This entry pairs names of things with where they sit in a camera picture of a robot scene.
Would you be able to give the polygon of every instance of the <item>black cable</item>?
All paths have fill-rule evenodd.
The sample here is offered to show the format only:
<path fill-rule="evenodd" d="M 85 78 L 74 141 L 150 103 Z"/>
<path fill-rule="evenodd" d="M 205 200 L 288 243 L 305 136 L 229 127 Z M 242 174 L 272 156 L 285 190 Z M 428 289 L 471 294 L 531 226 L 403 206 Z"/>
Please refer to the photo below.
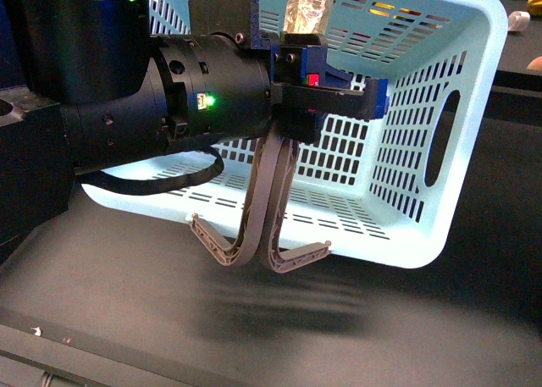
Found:
<path fill-rule="evenodd" d="M 164 192 L 177 191 L 188 186 L 205 184 L 218 177 L 224 171 L 224 161 L 212 147 L 201 148 L 200 151 L 215 156 L 213 165 L 197 173 L 185 174 L 179 177 L 162 178 L 159 180 L 126 180 L 97 171 L 80 177 L 82 184 L 97 186 L 107 191 L 124 195 L 156 195 Z"/>

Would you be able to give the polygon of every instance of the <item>basket handle hole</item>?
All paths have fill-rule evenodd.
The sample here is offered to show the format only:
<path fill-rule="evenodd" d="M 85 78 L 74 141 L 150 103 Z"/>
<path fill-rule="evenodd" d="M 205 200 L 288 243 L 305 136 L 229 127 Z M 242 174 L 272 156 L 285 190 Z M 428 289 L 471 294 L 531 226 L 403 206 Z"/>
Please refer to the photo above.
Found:
<path fill-rule="evenodd" d="M 460 99 L 461 93 L 458 90 L 450 93 L 435 127 L 433 140 L 429 148 L 427 166 L 425 168 L 426 186 L 433 186 L 439 178 Z"/>

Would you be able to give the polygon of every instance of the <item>foil-wrapped object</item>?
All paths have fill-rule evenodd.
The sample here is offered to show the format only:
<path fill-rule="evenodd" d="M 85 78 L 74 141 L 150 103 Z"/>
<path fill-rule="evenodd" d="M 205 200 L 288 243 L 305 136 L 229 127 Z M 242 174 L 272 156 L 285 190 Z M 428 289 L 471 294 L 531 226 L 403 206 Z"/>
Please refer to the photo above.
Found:
<path fill-rule="evenodd" d="M 333 0 L 288 0 L 284 31 L 325 34 L 332 10 Z"/>

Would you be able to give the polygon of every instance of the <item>black table surface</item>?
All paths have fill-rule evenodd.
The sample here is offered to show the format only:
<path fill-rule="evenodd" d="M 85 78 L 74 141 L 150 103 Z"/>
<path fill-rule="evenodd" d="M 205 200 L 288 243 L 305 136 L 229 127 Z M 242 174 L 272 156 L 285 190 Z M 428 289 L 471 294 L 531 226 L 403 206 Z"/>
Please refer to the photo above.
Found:
<path fill-rule="evenodd" d="M 445 250 L 416 270 L 222 268 L 186 225 L 79 190 L 1 269 L 0 353 L 119 386 L 540 386 L 540 139 L 483 122 Z"/>

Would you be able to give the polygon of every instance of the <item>laundry basket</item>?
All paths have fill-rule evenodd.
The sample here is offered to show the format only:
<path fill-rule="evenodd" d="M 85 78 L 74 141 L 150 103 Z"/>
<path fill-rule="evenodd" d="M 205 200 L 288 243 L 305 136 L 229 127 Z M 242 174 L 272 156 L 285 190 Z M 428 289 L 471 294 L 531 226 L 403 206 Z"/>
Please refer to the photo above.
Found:
<path fill-rule="evenodd" d="M 261 28 L 282 29 L 286 1 L 261 0 Z M 187 0 L 150 4 L 152 33 L 189 32 Z M 498 0 L 335 0 L 329 63 L 353 74 L 355 90 L 366 76 L 389 79 L 390 107 L 369 123 L 330 115 L 320 142 L 301 146 L 280 246 L 330 240 L 334 254 L 403 268 L 434 260 L 448 235 L 506 28 Z M 254 146 L 217 146 L 225 171 L 205 185 L 156 196 L 88 185 L 86 191 L 133 213 L 179 222 L 198 213 L 235 237 Z M 151 179 L 209 162 L 184 153 L 109 172 Z"/>

